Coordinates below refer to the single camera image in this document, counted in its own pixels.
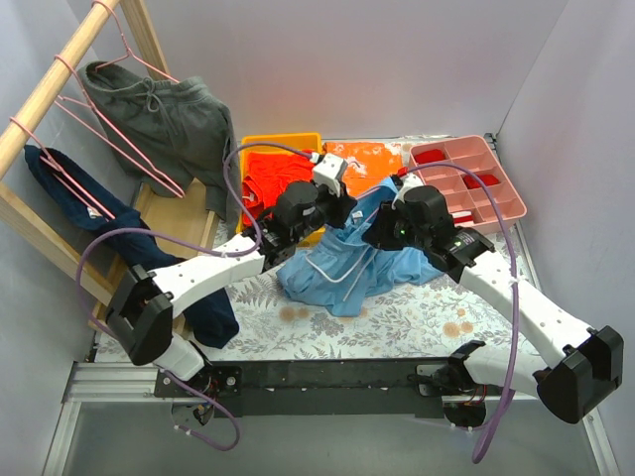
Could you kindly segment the pink compartment organizer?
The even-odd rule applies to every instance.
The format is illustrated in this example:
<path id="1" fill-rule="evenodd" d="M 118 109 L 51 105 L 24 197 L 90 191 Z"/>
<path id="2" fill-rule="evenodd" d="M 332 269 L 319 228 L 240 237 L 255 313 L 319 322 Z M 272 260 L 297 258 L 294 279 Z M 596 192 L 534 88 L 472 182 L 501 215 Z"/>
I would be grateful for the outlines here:
<path id="1" fill-rule="evenodd" d="M 508 229 L 527 207 L 503 171 L 492 148 L 479 136 L 464 136 L 415 145 L 409 166 L 444 196 L 460 226 L 483 234 Z"/>

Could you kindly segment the red white item in organizer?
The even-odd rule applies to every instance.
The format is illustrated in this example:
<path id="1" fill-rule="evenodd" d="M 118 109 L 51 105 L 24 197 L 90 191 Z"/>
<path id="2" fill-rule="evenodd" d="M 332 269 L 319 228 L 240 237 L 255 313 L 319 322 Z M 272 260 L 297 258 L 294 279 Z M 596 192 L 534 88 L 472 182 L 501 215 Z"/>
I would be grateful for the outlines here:
<path id="1" fill-rule="evenodd" d="M 471 210 L 462 210 L 453 212 L 451 214 L 453 223 L 456 226 L 473 226 L 474 225 L 474 217 Z"/>

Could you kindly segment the yellow plastic tray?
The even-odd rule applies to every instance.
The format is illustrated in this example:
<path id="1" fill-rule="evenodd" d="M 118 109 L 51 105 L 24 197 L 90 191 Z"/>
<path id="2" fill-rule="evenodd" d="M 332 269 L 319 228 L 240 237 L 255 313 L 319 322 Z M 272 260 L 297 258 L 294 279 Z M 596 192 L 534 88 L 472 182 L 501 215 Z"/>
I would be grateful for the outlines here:
<path id="1" fill-rule="evenodd" d="M 260 135 L 260 136 L 245 136 L 242 139 L 241 144 L 255 144 L 255 143 L 274 143 L 290 147 L 294 150 L 300 150 L 303 152 L 322 152 L 322 140 L 320 133 L 317 132 L 305 132 L 305 133 L 289 133 L 289 134 L 272 134 L 272 135 Z M 287 150 L 279 149 L 271 146 L 253 146 L 242 150 L 239 154 L 240 158 L 240 173 L 241 173 L 241 190 L 243 200 L 243 179 L 246 175 L 246 157 L 251 152 L 261 153 L 288 153 L 294 154 Z"/>

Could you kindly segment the light blue shorts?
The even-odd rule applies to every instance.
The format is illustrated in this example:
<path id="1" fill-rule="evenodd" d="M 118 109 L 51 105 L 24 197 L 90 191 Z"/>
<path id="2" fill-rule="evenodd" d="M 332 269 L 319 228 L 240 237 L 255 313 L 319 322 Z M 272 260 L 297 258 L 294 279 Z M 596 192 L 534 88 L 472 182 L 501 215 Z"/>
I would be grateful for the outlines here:
<path id="1" fill-rule="evenodd" d="M 343 228 L 327 227 L 310 250 L 296 252 L 277 271 L 287 298 L 322 306 L 337 317 L 355 317 L 366 298 L 440 277 L 421 251 L 381 251 L 363 242 L 381 202 L 396 194 L 393 182 L 382 180 L 362 194 Z"/>

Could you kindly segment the bright orange shorts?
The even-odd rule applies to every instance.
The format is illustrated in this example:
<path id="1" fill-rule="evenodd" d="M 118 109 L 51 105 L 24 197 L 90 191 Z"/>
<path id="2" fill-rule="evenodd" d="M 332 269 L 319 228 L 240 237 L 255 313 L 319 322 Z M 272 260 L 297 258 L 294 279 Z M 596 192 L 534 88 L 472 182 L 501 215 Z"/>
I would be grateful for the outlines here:
<path id="1" fill-rule="evenodd" d="M 307 158 L 296 154 L 249 153 L 243 179 L 245 206 L 256 215 L 274 205 L 290 183 L 310 180 L 313 166 Z"/>

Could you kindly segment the floral table mat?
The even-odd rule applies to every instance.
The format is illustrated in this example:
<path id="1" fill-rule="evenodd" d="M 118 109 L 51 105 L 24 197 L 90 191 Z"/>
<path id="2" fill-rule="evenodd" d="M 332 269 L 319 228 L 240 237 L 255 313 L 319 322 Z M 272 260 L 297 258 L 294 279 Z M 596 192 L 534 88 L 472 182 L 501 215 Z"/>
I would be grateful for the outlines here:
<path id="1" fill-rule="evenodd" d="M 448 277 L 398 285 L 364 300 L 356 316 L 289 300 L 276 274 L 232 285 L 240 326 L 212 360 L 292 360 L 445 356 L 472 339 L 505 349 L 511 325 L 482 298 Z"/>

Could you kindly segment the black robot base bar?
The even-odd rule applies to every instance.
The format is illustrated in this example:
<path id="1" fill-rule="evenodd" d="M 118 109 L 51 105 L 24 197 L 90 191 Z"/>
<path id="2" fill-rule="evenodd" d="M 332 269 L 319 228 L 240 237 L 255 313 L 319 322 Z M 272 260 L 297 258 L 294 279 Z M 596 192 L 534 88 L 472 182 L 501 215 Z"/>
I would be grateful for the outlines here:
<path id="1" fill-rule="evenodd" d="M 204 393 L 235 417 L 410 415 L 479 426 L 497 388 L 461 390 L 444 358 L 214 362 L 187 389 L 158 375 L 157 398 Z"/>

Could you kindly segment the grey sweat shorts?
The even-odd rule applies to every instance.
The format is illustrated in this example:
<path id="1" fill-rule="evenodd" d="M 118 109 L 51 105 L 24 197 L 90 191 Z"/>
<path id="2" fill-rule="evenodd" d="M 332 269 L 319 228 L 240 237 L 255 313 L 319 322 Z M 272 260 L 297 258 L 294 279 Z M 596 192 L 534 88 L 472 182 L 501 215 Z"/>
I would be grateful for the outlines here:
<path id="1" fill-rule="evenodd" d="M 240 208 L 228 189 L 239 190 L 240 165 L 230 155 L 237 141 L 229 108 L 198 76 L 170 86 L 117 89 L 86 74 L 96 62 L 77 74 L 121 169 L 164 197 L 174 197 L 175 186 L 186 191 L 200 181 L 205 208 L 234 229 Z"/>

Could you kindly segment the orange bleached denim shorts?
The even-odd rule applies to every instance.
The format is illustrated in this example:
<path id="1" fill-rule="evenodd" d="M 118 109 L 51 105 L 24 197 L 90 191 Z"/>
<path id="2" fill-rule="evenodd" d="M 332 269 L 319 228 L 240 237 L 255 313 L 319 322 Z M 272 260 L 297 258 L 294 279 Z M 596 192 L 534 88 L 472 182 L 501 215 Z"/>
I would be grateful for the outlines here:
<path id="1" fill-rule="evenodd" d="M 396 142 L 325 142 L 325 153 L 348 162 L 343 176 L 350 195 L 358 196 L 403 166 L 402 145 Z"/>

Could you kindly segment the navy blue shorts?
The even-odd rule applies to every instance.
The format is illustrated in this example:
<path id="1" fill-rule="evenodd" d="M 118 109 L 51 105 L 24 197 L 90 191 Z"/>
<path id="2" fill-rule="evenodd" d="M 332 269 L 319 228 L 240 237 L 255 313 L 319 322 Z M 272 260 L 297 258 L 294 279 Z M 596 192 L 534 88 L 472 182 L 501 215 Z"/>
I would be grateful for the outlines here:
<path id="1" fill-rule="evenodd" d="M 27 145 L 24 147 L 24 154 L 25 162 L 35 180 L 76 227 L 93 237 L 123 228 L 148 227 L 138 210 L 119 200 L 64 153 L 56 149 L 44 151 L 36 146 Z M 57 172 L 45 163 L 47 156 L 52 156 L 81 187 L 103 204 L 112 216 L 103 217 L 90 212 L 88 206 L 57 179 Z M 105 239 L 104 243 L 129 267 L 140 265 L 151 271 L 184 261 L 181 257 L 163 251 L 156 239 L 148 234 L 122 233 Z M 221 349 L 239 332 L 239 323 L 224 289 L 188 307 L 185 310 L 185 319 L 193 331 L 194 338 L 207 347 Z"/>

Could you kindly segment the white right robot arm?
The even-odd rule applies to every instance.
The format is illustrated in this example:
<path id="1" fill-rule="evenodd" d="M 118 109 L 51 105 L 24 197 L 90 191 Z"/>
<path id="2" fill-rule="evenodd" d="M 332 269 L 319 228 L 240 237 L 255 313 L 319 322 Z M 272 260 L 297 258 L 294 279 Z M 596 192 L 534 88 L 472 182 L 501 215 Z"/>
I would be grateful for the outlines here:
<path id="1" fill-rule="evenodd" d="M 444 196 L 417 176 L 397 182 L 363 240 L 383 251 L 413 248 L 438 271 L 473 292 L 531 342 L 536 354 L 508 365 L 509 354 L 482 341 L 454 351 L 427 381 L 471 394 L 480 386 L 509 386 L 539 399 L 557 418 L 577 423 L 621 384 L 624 341 L 610 326 L 595 329 L 553 303 L 525 280 L 473 228 L 454 224 Z"/>

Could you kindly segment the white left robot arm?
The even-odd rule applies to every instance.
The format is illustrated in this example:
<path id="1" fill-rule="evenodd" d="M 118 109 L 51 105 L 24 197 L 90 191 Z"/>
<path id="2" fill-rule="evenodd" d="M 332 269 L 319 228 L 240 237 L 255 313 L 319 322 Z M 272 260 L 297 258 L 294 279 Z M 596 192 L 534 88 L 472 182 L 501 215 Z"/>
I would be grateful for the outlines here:
<path id="1" fill-rule="evenodd" d="M 107 307 L 106 323 L 134 365 L 155 364 L 176 376 L 187 395 L 201 396 L 211 374 L 201 351 L 174 333 L 174 318 L 226 286 L 280 265 L 323 226 L 343 227 L 356 203 L 346 189 L 295 181 L 224 245 L 169 267 L 129 268 Z"/>

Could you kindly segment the red cloth in organizer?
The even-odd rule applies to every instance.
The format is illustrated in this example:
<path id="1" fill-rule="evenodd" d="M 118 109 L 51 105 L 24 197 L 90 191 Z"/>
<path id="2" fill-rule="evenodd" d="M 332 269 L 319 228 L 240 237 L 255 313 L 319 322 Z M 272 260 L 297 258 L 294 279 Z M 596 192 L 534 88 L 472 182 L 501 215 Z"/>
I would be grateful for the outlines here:
<path id="1" fill-rule="evenodd" d="M 500 179 L 493 174 L 463 175 L 462 180 L 467 189 L 478 189 L 483 185 L 490 187 L 501 183 Z"/>
<path id="2" fill-rule="evenodd" d="M 426 149 L 417 150 L 413 154 L 413 160 L 417 165 L 426 165 L 437 162 L 444 162 L 447 156 L 443 149 Z"/>

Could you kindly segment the wooden clothes rack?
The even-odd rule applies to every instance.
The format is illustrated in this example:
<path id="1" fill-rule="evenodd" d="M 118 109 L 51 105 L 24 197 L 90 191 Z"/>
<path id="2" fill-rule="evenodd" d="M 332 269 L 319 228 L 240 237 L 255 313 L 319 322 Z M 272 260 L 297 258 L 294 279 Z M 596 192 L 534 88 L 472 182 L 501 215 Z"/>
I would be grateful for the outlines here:
<path id="1" fill-rule="evenodd" d="M 108 19 L 119 7 L 138 47 L 142 64 L 153 77 L 168 73 L 169 68 L 144 1 L 101 1 L 92 6 L 72 34 L 60 55 L 1 135 L 1 175 L 5 176 L 30 134 L 35 131 L 54 100 L 70 78 L 70 66 L 77 66 L 97 38 Z M 140 192 L 137 204 L 142 216 L 151 219 L 155 230 L 209 248 L 214 240 L 218 217 L 204 208 L 204 188 L 193 185 L 181 203 L 160 198 L 147 187 Z M 8 185 L 1 185 L 1 220 L 21 235 L 53 265 L 73 277 L 79 255 Z"/>

